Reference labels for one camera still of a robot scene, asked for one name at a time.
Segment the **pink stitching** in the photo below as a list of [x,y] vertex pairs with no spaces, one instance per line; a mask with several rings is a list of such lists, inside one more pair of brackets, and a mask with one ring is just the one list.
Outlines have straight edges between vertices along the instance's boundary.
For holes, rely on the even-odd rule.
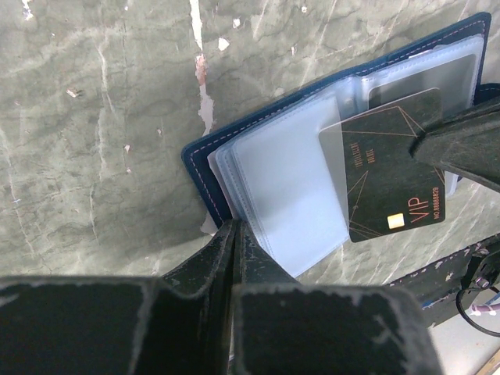
[[192,157],[191,157],[191,164],[192,164],[192,165],[193,165],[193,167],[195,168],[196,173],[198,174],[198,177],[199,177],[200,181],[203,183],[203,186],[205,187],[206,194],[209,196],[210,202],[212,203],[213,208],[216,210],[217,217],[219,217],[219,220],[220,220],[220,221],[223,221],[223,220],[222,220],[222,217],[220,216],[219,210],[217,209],[216,203],[213,201],[212,196],[210,195],[209,189],[206,187],[205,182],[204,182],[204,181],[203,181],[203,179],[202,179],[202,175],[200,174],[200,171],[199,171],[199,170],[198,170],[198,168],[196,167],[196,165],[195,165],[195,161],[193,160],[193,158],[192,158]]
[[[442,40],[444,40],[444,39],[446,39],[446,38],[448,38],[448,37],[451,37],[452,35],[455,35],[455,34],[457,34],[458,32],[460,32],[460,31],[462,31],[462,30],[465,30],[465,29],[466,29],[466,28],[468,28],[468,27],[472,27],[472,26],[474,26],[474,25],[475,25],[475,24],[477,24],[477,23],[482,23],[482,24],[483,24],[483,30],[481,31],[481,35],[483,35],[483,36],[484,36],[484,29],[486,28],[486,23],[485,23],[484,21],[476,21],[476,22],[473,22],[473,23],[471,23],[471,24],[469,24],[469,25],[465,25],[464,27],[461,27],[461,28],[459,28],[458,30],[453,31],[452,33],[447,34],[447,35],[445,35],[444,37],[441,37],[441,38],[439,38],[439,39],[437,39],[437,40],[435,40],[435,41],[429,42],[429,43],[427,43],[426,45],[423,45],[423,46],[421,46],[421,47],[418,47],[418,48],[416,48],[416,49],[414,49],[414,50],[412,50],[412,51],[410,51],[410,52],[408,52],[408,53],[406,53],[406,54],[404,54],[404,55],[402,55],[402,56],[399,56],[397,59],[394,59],[394,60],[391,60],[391,61],[388,61],[388,62],[383,62],[383,63],[381,63],[381,64],[378,64],[378,65],[372,66],[372,67],[367,68],[367,69],[364,69],[364,70],[360,70],[359,72],[356,72],[355,74],[365,73],[365,72],[368,72],[368,71],[371,71],[371,70],[375,70],[375,69],[376,69],[376,68],[378,68],[379,66],[387,65],[387,64],[393,63],[393,62],[395,62],[395,61],[398,61],[398,60],[400,60],[400,59],[402,59],[402,58],[404,58],[404,57],[406,57],[406,56],[408,56],[408,55],[411,55],[411,54],[412,54],[412,53],[414,53],[414,52],[419,51],[420,49],[426,48],[426,47],[428,47],[428,46],[430,46],[430,45],[435,45],[436,43],[438,43],[438,42],[440,42],[440,41],[442,41]],[[303,97],[303,98],[308,98],[309,96],[314,95],[315,93],[317,93],[317,92],[318,92],[318,91],[320,91],[320,90],[323,90],[323,87],[322,87],[322,88],[318,88],[318,89],[316,89],[315,91],[310,92],[310,93],[309,93],[309,94],[307,94],[307,95],[304,95],[304,97]],[[487,89],[484,89],[484,90],[485,90],[485,91],[486,91],[486,90],[498,90],[498,91],[500,91],[500,88],[487,88]],[[189,155],[189,156],[190,156],[190,160],[191,160],[191,164],[192,164],[192,165],[193,165],[193,167],[195,168],[196,173],[198,174],[198,178],[199,178],[200,182],[203,184],[203,187],[205,188],[206,194],[209,196],[210,202],[212,203],[213,208],[216,210],[217,216],[219,217],[219,220],[220,220],[220,221],[223,221],[223,220],[222,220],[222,217],[220,216],[219,210],[217,209],[216,204],[215,204],[215,202],[213,201],[212,196],[210,195],[209,189],[206,187],[206,184],[205,184],[205,181],[204,181],[204,180],[203,180],[203,178],[202,178],[202,175],[199,173],[198,168],[197,168],[197,167],[196,167],[196,165],[195,165],[195,161],[193,160],[193,155],[194,155],[195,153],[197,153],[197,152],[201,151],[202,149],[209,147],[210,145],[214,145],[215,143],[217,143],[218,141],[223,140],[224,138],[227,138],[227,137],[229,137],[229,136],[231,136],[231,135],[234,135],[234,134],[240,133],[242,130],[247,129],[247,128],[248,128],[248,127],[250,127],[251,125],[254,125],[255,123],[258,123],[258,122],[260,122],[260,121],[262,121],[262,120],[266,119],[266,118],[267,118],[267,117],[269,117],[269,116],[273,116],[273,115],[275,115],[275,114],[277,114],[277,113],[279,113],[279,112],[281,112],[281,111],[284,111],[285,109],[287,109],[288,107],[290,107],[290,106],[292,106],[292,105],[294,105],[294,104],[295,104],[295,103],[292,103],[292,104],[290,104],[290,105],[286,105],[285,107],[283,107],[283,108],[281,108],[281,109],[278,109],[276,112],[272,112],[272,113],[270,113],[270,114],[268,114],[268,115],[265,115],[264,117],[261,117],[260,119],[258,119],[258,120],[256,120],[256,121],[254,121],[254,122],[252,122],[252,123],[250,123],[250,124],[248,124],[248,125],[246,125],[246,126],[244,126],[244,127],[241,127],[241,128],[240,128],[240,129],[238,129],[238,130],[235,130],[233,133],[230,133],[230,134],[224,135],[224,136],[222,136],[222,137],[220,137],[220,138],[217,138],[215,141],[212,141],[212,142],[208,143],[207,145],[202,146],[201,148],[197,148],[196,150],[194,150],[194,151],[193,151],[193,152]]]

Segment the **stitched edge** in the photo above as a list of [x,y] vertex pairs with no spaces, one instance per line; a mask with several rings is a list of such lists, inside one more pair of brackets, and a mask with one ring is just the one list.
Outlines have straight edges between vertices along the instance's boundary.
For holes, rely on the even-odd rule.
[[[224,159],[226,160],[226,164],[227,164],[227,155],[224,156]],[[229,174],[230,174],[231,180],[234,182],[235,181],[234,173],[233,173],[233,171],[231,169],[229,169]],[[242,178],[243,178],[243,183],[248,185],[248,183],[246,183],[245,175],[242,175]],[[257,228],[263,228],[262,221],[257,217],[257,215],[255,215],[255,220],[254,220],[248,214],[250,212],[250,210],[248,209],[248,205],[253,206],[252,202],[249,202],[248,205],[247,205],[247,203],[245,202],[245,200],[242,198],[243,194],[241,193],[240,188],[236,184],[234,184],[234,190],[235,190],[236,194],[238,195],[238,197],[241,200],[241,206],[242,206],[243,210],[245,211],[245,213],[246,213],[246,215],[248,217],[248,223],[250,224],[250,227],[252,228],[252,230],[254,230],[256,227]],[[266,242],[267,250],[269,250],[270,255],[275,259],[276,257],[274,256],[273,249],[271,248],[271,244],[269,242],[269,238],[266,236],[266,234],[265,233],[258,234],[258,233],[256,233],[254,231],[254,235],[255,235],[256,238],[259,238],[259,237],[263,238],[263,240]]]
[[[484,36],[484,29],[486,28],[486,23],[485,23],[483,20],[481,20],[481,21],[476,21],[476,22],[472,22],[472,23],[470,23],[469,25],[465,25],[464,27],[460,27],[458,30],[453,31],[453,32],[451,32],[450,34],[446,34],[444,37],[440,37],[439,39],[436,39],[435,41],[431,41],[431,42],[427,43],[426,45],[423,45],[423,46],[420,46],[420,47],[418,47],[418,48],[415,48],[415,49],[413,49],[412,51],[407,52],[407,53],[405,53],[404,55],[399,56],[397,59],[393,59],[393,60],[390,60],[390,61],[388,61],[388,62],[383,62],[383,63],[381,63],[381,64],[378,64],[378,65],[372,66],[372,67],[370,67],[370,68],[367,68],[367,69],[364,69],[364,70],[360,70],[359,72],[355,72],[354,74],[360,74],[360,73],[369,72],[369,71],[371,71],[371,70],[375,70],[375,69],[376,69],[376,68],[378,68],[379,66],[384,66],[384,65],[388,65],[388,64],[390,64],[390,63],[394,63],[394,62],[396,62],[396,61],[398,61],[398,60],[400,60],[400,59],[403,59],[403,58],[405,58],[405,57],[407,57],[407,56],[409,56],[409,55],[413,54],[414,52],[417,52],[417,51],[419,51],[419,50],[421,50],[421,49],[427,48],[427,47],[429,47],[430,45],[435,45],[436,43],[439,43],[440,41],[443,41],[444,39],[449,38],[449,37],[451,37],[452,35],[455,35],[455,34],[459,33],[460,31],[465,30],[465,29],[466,29],[466,28],[468,28],[468,27],[472,27],[472,26],[474,26],[474,25],[476,25],[476,24],[478,24],[478,23],[482,23],[482,24],[483,24],[483,30],[481,31],[481,35],[483,35],[483,36]],[[302,97],[302,99],[304,99],[304,98],[308,98],[309,96],[314,95],[315,93],[317,93],[318,91],[323,90],[323,89],[324,89],[324,87],[322,87],[322,88],[318,88],[318,89],[316,89],[315,91],[310,92],[310,93],[309,93],[309,94],[307,94],[307,95],[304,95],[304,96]],[[198,170],[197,166],[195,165],[195,161],[193,160],[193,155],[194,155],[195,153],[197,153],[197,152],[201,151],[202,149],[209,147],[210,145],[214,145],[215,143],[217,143],[217,142],[219,142],[219,141],[222,141],[224,138],[227,138],[227,137],[229,137],[229,136],[231,136],[231,135],[234,135],[234,134],[240,133],[242,130],[249,128],[251,125],[254,125],[255,123],[258,123],[258,122],[260,122],[260,121],[262,121],[262,120],[264,120],[264,119],[266,119],[266,118],[268,118],[268,117],[270,117],[270,116],[273,116],[273,115],[275,115],[275,114],[277,114],[277,113],[279,113],[279,112],[281,112],[281,111],[283,111],[283,110],[285,110],[285,109],[289,108],[290,106],[292,106],[292,105],[294,105],[294,104],[296,104],[296,103],[292,103],[292,104],[286,105],[286,106],[285,106],[285,107],[283,107],[282,109],[278,109],[276,112],[269,113],[268,115],[265,115],[264,117],[261,117],[261,118],[259,118],[258,120],[253,121],[252,123],[250,123],[250,124],[248,124],[248,125],[245,125],[244,127],[241,127],[241,128],[240,128],[240,129],[238,129],[238,130],[235,130],[235,131],[234,131],[234,132],[232,132],[232,133],[229,133],[229,134],[224,135],[224,136],[222,136],[222,137],[220,137],[220,138],[217,138],[215,141],[212,141],[212,142],[208,143],[207,145],[202,146],[201,148],[197,148],[196,150],[194,150],[194,151],[193,151],[193,152],[189,155],[189,156],[190,156],[190,160],[191,160],[191,164],[192,164],[192,166],[195,168],[195,171],[196,171],[196,173],[198,174],[198,178],[199,178],[200,182],[202,183],[202,185],[203,185],[203,187],[204,187],[204,189],[205,189],[205,192],[206,192],[206,194],[208,195],[210,202],[212,203],[213,208],[216,210],[217,217],[219,218],[219,220],[220,220],[220,221],[223,221],[223,220],[222,220],[222,217],[220,216],[219,210],[218,210],[218,209],[217,209],[217,207],[216,207],[216,203],[213,201],[213,198],[212,198],[212,196],[210,195],[209,189],[207,188],[206,183],[205,183],[205,181],[203,180],[202,175],[200,174],[200,172],[199,172],[199,170]]]
[[[460,51],[460,50],[462,50],[464,48],[470,47],[471,45],[478,45],[478,44],[480,44],[479,41],[469,41],[468,43],[466,43],[464,45],[455,46],[453,49],[447,49],[446,51],[438,51],[436,54],[433,54],[431,57],[429,57],[428,55],[420,56],[420,57],[422,57],[422,59],[420,61],[418,61],[418,58],[416,58],[417,61],[413,62],[411,64],[407,64],[407,65],[400,66],[400,67],[397,67],[397,68],[392,67],[392,68],[388,68],[388,69],[393,69],[391,71],[391,73],[401,72],[402,70],[407,70],[407,69],[409,69],[411,67],[414,67],[416,65],[419,65],[421,63],[428,62],[428,61],[431,61],[431,60],[434,60],[434,59],[438,59],[438,58],[442,57],[444,54],[447,54],[449,52]],[[481,44],[483,45],[483,48],[484,48],[484,39],[481,41]],[[374,77],[365,78],[365,80],[368,81],[368,82],[370,82],[370,81],[375,80],[375,78]]]

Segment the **black plastic part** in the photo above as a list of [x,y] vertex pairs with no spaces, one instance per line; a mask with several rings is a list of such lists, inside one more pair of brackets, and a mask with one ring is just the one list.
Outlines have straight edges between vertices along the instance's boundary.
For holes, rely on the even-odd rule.
[[237,375],[441,374],[403,290],[253,284],[234,289]]
[[[488,276],[491,284],[496,281],[500,270],[498,256],[492,257],[489,266],[484,269],[492,272],[480,271],[480,264],[491,252],[496,254],[499,247],[500,234],[496,234],[392,281],[389,285],[403,287],[415,295],[422,305],[427,325],[440,324],[457,315],[455,299],[460,290],[473,286],[479,276]],[[477,294],[478,291],[464,294],[462,304],[465,309],[472,304]]]
[[0,373],[225,374],[232,300],[235,373],[439,373],[425,328],[497,280],[499,250],[497,235],[391,283],[424,323],[397,288],[298,284],[229,221],[163,278],[0,279]]
[[298,283],[257,242],[250,226],[240,223],[234,254],[234,283]]
[[500,192],[500,98],[436,123],[414,144],[422,162]]

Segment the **peeling paint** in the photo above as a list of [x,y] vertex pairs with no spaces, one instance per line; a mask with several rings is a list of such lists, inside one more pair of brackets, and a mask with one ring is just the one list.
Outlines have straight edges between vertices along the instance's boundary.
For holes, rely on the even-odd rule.
[[22,0],[22,2],[23,2],[24,20],[29,21],[34,17],[33,13],[31,12],[30,5],[29,5],[31,0]]
[[195,41],[200,51],[203,51],[203,40],[202,40],[202,17],[200,16],[200,3],[199,0],[189,0],[191,5],[191,27],[193,28],[193,34],[195,35]]
[[127,0],[127,4],[123,7],[125,11],[130,9],[130,7],[134,4],[134,0]]
[[442,302],[444,301],[445,299],[448,299],[450,297],[450,295],[446,295],[445,297],[443,298],[439,298],[438,300],[428,304],[428,305],[425,305],[422,310],[425,310],[425,309],[429,309],[430,307],[434,306],[435,304],[439,303],[439,302]]
[[17,300],[19,295],[10,295],[9,297],[0,297],[0,307],[8,305]]
[[281,96],[282,94],[284,94],[284,89],[282,87],[279,87],[276,90],[274,90],[274,96],[275,97]]
[[227,39],[224,39],[223,37],[220,37],[218,47],[219,51],[224,51],[225,49],[227,49],[227,47],[229,47],[229,41],[227,41]]
[[205,131],[203,135],[207,135],[210,133],[213,126],[213,100],[206,92],[206,71],[207,71],[207,63],[205,59],[205,55],[201,54],[196,56],[196,78],[198,79],[198,83],[200,85],[200,110],[198,111],[198,115],[202,118],[205,123]]
[[212,216],[208,211],[200,230],[205,234],[210,234],[211,236],[215,235],[217,232],[217,225],[213,222]]
[[72,88],[68,88],[66,90],[66,93],[71,97],[71,98],[77,98],[78,97],[78,93],[76,90],[73,90]]
[[141,354],[142,344],[148,332],[151,309],[156,300],[154,293],[152,293],[153,290],[149,290],[146,285],[142,285],[141,290],[142,304],[137,312],[137,324],[135,325],[134,336],[132,338],[132,353],[127,375],[135,373]]

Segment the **white vein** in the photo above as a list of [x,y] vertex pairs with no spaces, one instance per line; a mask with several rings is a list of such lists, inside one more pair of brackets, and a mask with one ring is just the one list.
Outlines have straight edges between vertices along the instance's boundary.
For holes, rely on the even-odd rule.
[[[337,265],[337,267],[336,267],[337,269],[338,268],[341,269],[341,275],[338,277],[338,280],[340,280],[344,276],[344,271],[345,271],[344,270],[344,268],[345,268],[345,265],[344,265],[344,245],[341,245],[341,247],[336,252],[340,252],[340,254],[341,254],[340,265]],[[328,270],[333,265],[333,263],[334,263],[333,260],[328,263],[327,268],[323,271],[323,273],[321,273],[321,276],[317,278],[316,284],[320,283],[321,280],[323,279],[323,277],[325,277],[328,274]]]
[[344,48],[338,49],[336,51],[327,53],[326,55],[320,56],[320,57],[314,59],[314,61],[325,59],[326,57],[330,57],[332,55],[336,55],[339,52],[347,51],[348,49],[354,48],[356,45],[362,45],[365,41],[369,41],[371,38],[373,38],[373,35],[370,35],[369,37],[367,37],[366,39],[363,39],[362,41],[357,41],[356,44],[351,44],[351,45],[348,45],[347,47],[344,47]]
[[[122,36],[122,32],[119,28],[106,28],[106,32],[108,35],[112,36]],[[50,45],[45,45],[41,47],[36,56],[32,59],[24,59],[20,64],[17,64],[12,67],[11,70],[5,72],[1,75],[1,78],[12,78],[16,77],[19,73],[25,73],[28,70],[38,70],[40,67],[45,65],[46,63],[50,63],[53,61],[55,56],[64,56],[75,53],[72,48],[78,46],[81,41],[86,40],[88,38],[94,39],[99,37],[102,34],[102,28],[99,27],[89,27],[88,29],[74,31],[73,33],[68,34],[61,41],[57,41],[57,43],[51,43]],[[79,70],[81,76],[84,76],[85,73],[93,71],[95,66],[88,65],[82,70]],[[66,81],[62,81],[61,85],[66,86],[68,84]]]
[[257,21],[257,24],[255,25],[255,30],[253,30],[253,38],[257,38],[257,32],[259,31],[260,23],[263,21],[264,18],[264,13],[266,12],[267,5],[269,4],[269,0],[266,0],[264,3],[264,6],[262,7],[262,12],[260,13],[259,20]]
[[458,21],[460,21],[466,14],[466,9],[469,7],[470,0],[466,1],[466,4],[463,6],[462,12],[460,13]]
[[153,270],[151,271],[151,275],[155,276],[159,272],[159,264],[160,264],[160,259],[157,259],[155,262],[155,265],[153,266]]
[[[391,24],[391,27],[389,27],[389,30],[387,32],[387,38],[385,39],[385,42],[384,42],[384,45],[387,44],[389,38],[391,37],[391,34],[392,34],[392,31],[394,30],[394,26],[396,26],[396,22],[398,21],[398,18],[399,18],[399,15],[401,14],[402,10],[403,10],[403,7],[405,6],[405,3],[406,3],[406,0],[402,0],[401,1],[401,5],[399,6],[399,10],[398,12],[396,13],[396,16],[394,17],[393,21],[392,21],[392,24]],[[377,35],[377,37],[375,38],[375,41],[373,41],[373,44],[372,44],[372,48],[375,46],[375,44],[377,43],[377,39],[379,37],[380,34]]]
[[498,29],[493,35],[488,37],[487,41],[491,42],[500,36],[500,29]]
[[[3,155],[5,157],[7,165],[9,166],[9,168],[7,168],[7,176],[9,177],[10,195],[12,196],[12,200],[14,202],[19,201],[18,198],[16,197],[16,192],[15,192],[14,182],[13,182],[13,175],[12,175],[13,164],[12,164],[11,159],[10,159],[9,146],[7,145],[8,144],[7,137],[6,137],[3,129],[0,129],[0,140],[2,141]],[[19,214],[19,210],[17,209],[16,206],[14,207],[14,212],[16,213],[17,221],[19,222],[19,226],[21,229],[21,233],[24,236],[24,240],[25,240],[26,244],[28,245],[28,247],[30,248],[31,255],[34,257],[35,251],[34,251],[33,245],[31,244],[30,240],[28,239],[28,235],[26,233],[26,230],[24,229],[23,221],[21,220],[21,215]]]
[[96,47],[97,53],[99,54],[99,58],[101,60],[101,94],[103,95],[103,99],[108,102],[109,108],[111,109],[111,112],[116,115],[115,113],[115,106],[111,102],[111,98],[109,97],[108,93],[108,61],[106,60],[104,56],[104,51],[108,47],[109,44],[109,36],[108,36],[108,31],[107,29],[104,29],[104,40],[99,44],[99,46]]
[[373,271],[373,275],[372,277],[368,280],[367,284],[370,285],[371,282],[373,281],[373,279],[375,278],[375,276],[377,275],[377,271],[378,271],[378,267],[380,266],[380,261],[381,261],[381,257],[380,255],[378,256],[378,262],[377,262],[377,265],[375,266],[375,270]]
[[358,262],[358,264],[356,264],[355,269],[351,272],[352,277],[350,283],[353,282],[356,272],[358,272],[359,266],[361,266],[361,262]]
[[102,174],[104,173],[107,165],[106,160],[104,158],[104,145],[105,139],[103,134],[103,126],[102,123],[105,120],[106,110],[102,108],[99,111],[99,118],[97,120],[97,126],[95,128],[95,143],[98,149],[99,158],[101,159],[101,170],[99,170],[99,181],[102,182]]
[[327,22],[325,23],[325,26],[323,27],[323,31],[321,32],[320,39],[318,40],[318,43],[316,44],[316,48],[314,49],[314,52],[312,53],[311,57],[309,58],[309,64],[307,64],[307,67],[305,68],[305,72],[304,72],[304,75],[302,76],[302,81],[300,83],[301,86],[304,85],[305,80],[307,78],[307,75],[309,74],[309,70],[311,69],[311,65],[315,62],[316,53],[318,52],[318,49],[320,49],[320,46],[323,43],[323,39],[325,38],[325,33],[327,32],[327,27],[330,24],[331,17],[334,15],[334,10],[335,10],[336,5],[337,5],[337,0],[334,0],[332,3],[332,6],[330,7],[330,12],[328,13]]
[[94,237],[95,240],[97,241],[97,245],[99,245],[99,239],[97,237],[97,230],[95,229],[95,218],[94,218],[94,191],[95,191],[95,184],[92,185],[91,191],[88,195],[88,200],[90,201],[90,210],[89,210],[89,220],[91,221],[92,225],[92,232],[94,232]]
[[476,185],[476,188],[473,190],[473,192],[470,195],[469,199],[467,199],[467,202],[465,202],[465,204],[463,204],[462,209],[460,210],[459,214],[456,216],[458,219],[455,219],[452,222],[452,225],[449,226],[449,228],[446,231],[446,233],[444,233],[443,235],[440,236],[441,239],[437,241],[436,248],[435,248],[434,252],[432,253],[432,255],[430,256],[430,258],[427,260],[426,264],[430,263],[430,261],[432,260],[432,258],[436,255],[436,253],[438,252],[439,248],[441,247],[441,244],[444,241],[448,240],[450,233],[452,232],[452,230],[455,229],[455,227],[459,223],[459,221],[460,221],[459,218],[462,217],[463,211],[465,211],[465,209],[469,206],[470,202],[475,197],[476,193],[479,191],[480,185],[479,184],[475,184],[475,185]]
[[398,270],[399,265],[400,265],[401,263],[403,263],[403,261],[406,259],[406,257],[407,257],[407,256],[408,256],[408,255],[405,255],[405,256],[403,256],[403,257],[399,260],[398,264],[396,264],[396,265],[395,265],[395,267],[392,269],[391,273],[389,273],[389,276],[387,276],[387,277],[385,278],[385,280],[384,280],[384,281],[382,281],[382,284],[386,284],[386,283],[387,283],[387,282],[388,282],[388,281],[392,278],[392,275],[394,275],[394,272],[396,272],[396,271]]

